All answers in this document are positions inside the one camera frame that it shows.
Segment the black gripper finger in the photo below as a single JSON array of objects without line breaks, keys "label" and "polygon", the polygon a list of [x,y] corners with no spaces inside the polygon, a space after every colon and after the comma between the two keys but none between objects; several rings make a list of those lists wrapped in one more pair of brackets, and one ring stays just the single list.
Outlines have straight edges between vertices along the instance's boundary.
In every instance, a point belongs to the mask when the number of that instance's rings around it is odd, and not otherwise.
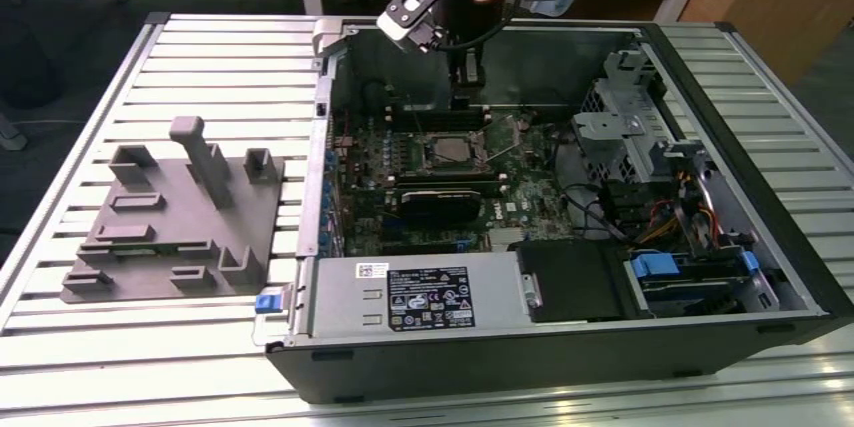
[{"label": "black gripper finger", "polygon": [[480,99],[485,87],[482,49],[468,49],[450,54],[450,86],[453,110],[466,110]]}]

